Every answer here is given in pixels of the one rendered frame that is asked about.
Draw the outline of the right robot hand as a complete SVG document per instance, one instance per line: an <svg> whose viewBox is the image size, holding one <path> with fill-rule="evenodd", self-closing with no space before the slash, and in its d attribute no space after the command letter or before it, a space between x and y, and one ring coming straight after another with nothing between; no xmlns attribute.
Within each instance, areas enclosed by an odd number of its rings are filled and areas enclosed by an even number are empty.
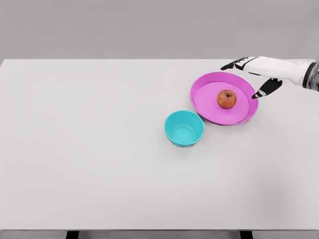
<svg viewBox="0 0 319 239"><path fill-rule="evenodd" d="M222 66L220 70L237 69L268 78L252 96L252 99L258 99L270 95L282 86L285 76L284 70L288 65L287 61L270 57L244 57Z"/></svg>

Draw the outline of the blue bowl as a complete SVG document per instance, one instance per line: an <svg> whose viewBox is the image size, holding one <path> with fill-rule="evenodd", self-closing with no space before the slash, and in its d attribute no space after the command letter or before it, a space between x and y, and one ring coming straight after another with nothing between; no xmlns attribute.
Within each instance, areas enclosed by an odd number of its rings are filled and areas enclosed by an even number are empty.
<svg viewBox="0 0 319 239"><path fill-rule="evenodd" d="M198 114L180 110L171 113L165 119L164 131L172 144L178 147L190 147L201 140L205 126Z"/></svg>

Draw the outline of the red apple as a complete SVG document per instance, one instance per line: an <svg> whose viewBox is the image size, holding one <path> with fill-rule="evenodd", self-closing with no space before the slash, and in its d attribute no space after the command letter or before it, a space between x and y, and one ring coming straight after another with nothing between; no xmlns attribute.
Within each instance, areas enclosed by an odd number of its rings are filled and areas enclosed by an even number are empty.
<svg viewBox="0 0 319 239"><path fill-rule="evenodd" d="M232 90L222 90L217 94L217 103L223 109L230 109L237 103L237 95Z"/></svg>

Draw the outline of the pink plate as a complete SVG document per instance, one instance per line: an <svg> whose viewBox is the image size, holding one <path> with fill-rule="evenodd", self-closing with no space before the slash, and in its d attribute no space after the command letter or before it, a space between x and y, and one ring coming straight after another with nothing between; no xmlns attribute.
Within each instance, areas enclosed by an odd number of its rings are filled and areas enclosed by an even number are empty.
<svg viewBox="0 0 319 239"><path fill-rule="evenodd" d="M217 103L222 90L237 96L234 107L224 109ZM227 72L212 72L199 77L191 86L190 100L206 120L219 125L235 125L248 121L257 111L258 100L252 99L254 88L245 79Z"/></svg>

